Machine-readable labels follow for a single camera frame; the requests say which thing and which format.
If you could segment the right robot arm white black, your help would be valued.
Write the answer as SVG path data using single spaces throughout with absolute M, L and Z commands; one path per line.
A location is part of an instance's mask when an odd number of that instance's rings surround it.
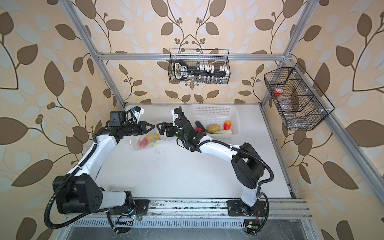
M 172 115 L 171 123 L 156 124 L 159 134 L 177 138 L 177 141 L 181 141 L 180 146 L 191 153 L 210 154 L 231 163 L 238 181 L 243 185 L 239 201 L 242 214 L 258 218 L 261 208 L 265 209 L 265 217 L 261 223 L 245 226 L 248 235 L 256 236 L 264 228 L 269 217 L 270 203 L 267 195 L 262 192 L 262 186 L 274 180 L 270 166 L 249 143 L 231 145 L 215 140 L 205 132 L 196 131 L 181 107 L 172 110 Z

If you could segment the red toy apple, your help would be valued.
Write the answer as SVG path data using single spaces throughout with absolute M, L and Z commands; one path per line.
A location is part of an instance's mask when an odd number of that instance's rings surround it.
M 147 138 L 143 138 L 139 141 L 139 147 L 141 149 L 144 149 L 148 145 L 148 140 Z

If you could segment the yellow toy potato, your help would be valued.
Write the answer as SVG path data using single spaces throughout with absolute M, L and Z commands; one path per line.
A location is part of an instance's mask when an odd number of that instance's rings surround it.
M 153 143 L 153 142 L 156 142 L 156 141 L 160 140 L 160 135 L 153 132 L 153 133 L 147 134 L 146 138 L 147 138 L 149 143 Z
M 212 124 L 212 125 L 209 125 L 207 127 L 207 132 L 213 134 L 213 133 L 219 131 L 220 129 L 221 129 L 220 125 Z

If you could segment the red capped clear bottle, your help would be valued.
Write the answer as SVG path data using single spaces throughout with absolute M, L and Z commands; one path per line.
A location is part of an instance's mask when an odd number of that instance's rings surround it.
M 285 100 L 288 100 L 290 97 L 285 95 L 285 91 L 283 88 L 275 88 L 274 96 L 279 103 L 282 103 Z

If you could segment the white toy radish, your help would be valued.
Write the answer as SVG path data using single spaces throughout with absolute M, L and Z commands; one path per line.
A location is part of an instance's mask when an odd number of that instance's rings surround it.
M 231 130 L 219 130 L 214 132 L 214 134 L 221 134 L 221 135 L 231 135 L 233 132 Z

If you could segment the white plastic basket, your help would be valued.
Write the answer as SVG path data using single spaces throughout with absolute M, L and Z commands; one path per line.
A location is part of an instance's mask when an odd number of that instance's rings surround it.
M 221 134 L 223 137 L 237 136 L 241 133 L 240 116 L 237 107 L 227 105 L 190 105 L 186 117 L 194 128 L 197 128 L 196 121 L 207 130 L 210 125 L 219 125 L 224 130 L 226 121 L 231 122 L 231 135 Z

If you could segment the dark toy eggplant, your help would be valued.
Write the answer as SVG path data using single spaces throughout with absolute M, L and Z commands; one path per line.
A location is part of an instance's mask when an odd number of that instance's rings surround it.
M 200 121 L 196 121 L 195 124 L 196 124 L 196 127 L 201 129 L 203 132 L 207 131 L 207 129 L 203 126 L 203 124 Z

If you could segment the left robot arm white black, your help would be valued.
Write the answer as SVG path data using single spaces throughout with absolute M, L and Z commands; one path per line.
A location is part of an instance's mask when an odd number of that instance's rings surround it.
M 86 155 L 64 176 L 53 181 L 54 193 L 44 212 L 44 223 L 50 229 L 64 228 L 79 219 L 94 213 L 112 209 L 126 216 L 136 215 L 138 207 L 130 191 L 107 192 L 96 184 L 96 178 L 109 153 L 126 136 L 146 135 L 155 128 L 145 121 L 138 123 L 107 122 L 107 126 L 93 134 L 94 143 Z M 61 214 L 77 214 L 76 217 L 55 224 L 51 221 L 51 210 L 57 206 Z

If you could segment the red yellow toy mango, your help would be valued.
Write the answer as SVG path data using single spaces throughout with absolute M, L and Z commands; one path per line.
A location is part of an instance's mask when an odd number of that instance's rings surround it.
M 232 122 L 231 121 L 225 121 L 224 122 L 224 125 L 223 125 L 223 128 L 225 130 L 230 130 L 231 129 L 231 126 L 232 126 Z

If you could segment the clear zip top bag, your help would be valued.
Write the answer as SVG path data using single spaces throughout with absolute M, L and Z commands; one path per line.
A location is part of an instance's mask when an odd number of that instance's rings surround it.
M 166 135 L 160 135 L 160 131 L 157 128 L 157 124 L 165 123 L 164 121 L 157 121 L 154 123 L 154 128 L 148 133 L 141 136 L 134 136 L 130 139 L 130 146 L 133 151 L 141 151 L 149 148 L 154 148 L 157 145 L 170 142 L 174 137 L 166 137 Z

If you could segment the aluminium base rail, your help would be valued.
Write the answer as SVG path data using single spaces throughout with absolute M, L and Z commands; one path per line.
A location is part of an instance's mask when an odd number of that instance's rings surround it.
M 206 228 L 243 229 L 249 223 L 261 224 L 268 220 L 312 220 L 305 200 L 261 199 L 256 213 L 243 213 L 238 199 L 149 198 L 138 199 L 135 210 L 112 210 L 90 214 L 74 223 L 75 227 L 109 227 L 112 222 L 119 228 Z

